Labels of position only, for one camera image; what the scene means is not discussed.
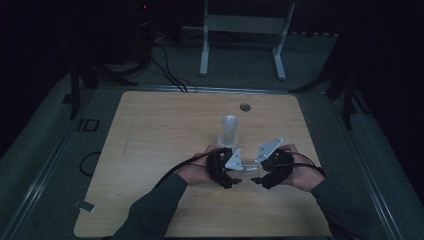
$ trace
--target white plastic bracket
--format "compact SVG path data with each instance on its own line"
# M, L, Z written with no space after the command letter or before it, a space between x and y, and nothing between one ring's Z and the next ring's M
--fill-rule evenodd
M225 164L226 168L233 170L243 170L241 166L241 149L237 149L236 152L231 156L228 162Z
M283 138L278 138L271 142L259 144L258 156L256 157L255 162L261 163L267 160L268 157L283 144L283 142Z

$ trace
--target hand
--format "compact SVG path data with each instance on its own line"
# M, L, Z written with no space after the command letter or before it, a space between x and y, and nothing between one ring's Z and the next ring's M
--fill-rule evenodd
M296 152L297 149L294 144L283 145L280 147L285 151ZM302 156L293 154L295 163L306 163L310 164L309 160L305 159ZM319 183L324 181L325 177L322 176L320 172L310 167L293 167L293 173L284 180L281 184L290 185L292 187L298 188L305 192L310 192L314 187Z
M210 152L218 147L209 145L208 148L203 153ZM206 158L202 157L192 164L200 165L185 165L178 169L176 173L182 177L188 185L196 185L200 183L214 183L214 181L209 177L209 173L206 171Z

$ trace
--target cylindrical container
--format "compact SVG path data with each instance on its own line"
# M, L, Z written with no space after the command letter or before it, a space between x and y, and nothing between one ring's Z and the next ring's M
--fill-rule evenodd
M238 143L238 124L238 118L235 115L225 115L222 118L221 131L217 139L218 147L231 148L233 153L236 151Z

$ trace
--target wooden table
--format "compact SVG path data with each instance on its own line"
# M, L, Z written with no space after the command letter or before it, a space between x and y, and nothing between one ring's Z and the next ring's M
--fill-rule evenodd
M251 106L249 112L240 104ZM317 165L319 160L297 99L285 95L126 92L106 139L74 233L110 236L130 205L173 166L216 144L222 117L239 118L243 164L258 144L285 138ZM168 237L328 236L327 222L310 193L289 186L266 190L250 179L224 189L189 186Z

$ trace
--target gray floor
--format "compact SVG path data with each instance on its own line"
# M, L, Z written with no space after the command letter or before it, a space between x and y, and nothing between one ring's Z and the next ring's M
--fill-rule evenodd
M191 33L187 36L183 46L169 44L167 39L158 41L165 46L174 76L187 79L199 91L259 94L286 94L288 89L313 80L336 40L322 36L289 36L283 49L287 79L279 81L270 51L273 38L233 44L213 41L209 73L200 77L201 39ZM153 56L164 66L164 53L160 48L154 48ZM51 177L45 179L48 184L41 189L43 194L30 209L31 214L15 239L78 239L73 235L73 226L79 210L72 205L84 199L90 183L78 165L87 154L102 150L124 91L176 91L175 87L167 87L170 83L157 75L159 71L152 65L148 71L134 76L131 80L140 83L138 87L123 87L104 80L95 91L84 89L83 107L75 120L69 120L70 106L61 103L70 92L69 76L62 79L1 159L0 230L4 231L5 225L12 221L44 164L55 158L57 164L52 168ZM423 206L374 118L359 111L352 115L353 130L348 131L340 119L340 102L330 101L323 94L327 86L325 83L296 95L323 167L328 173L342 176L346 187L357 195L364 208L375 213L373 239L424 239ZM98 131L77 131L81 119L99 120ZM96 161L96 156L89 159L87 171L94 171Z

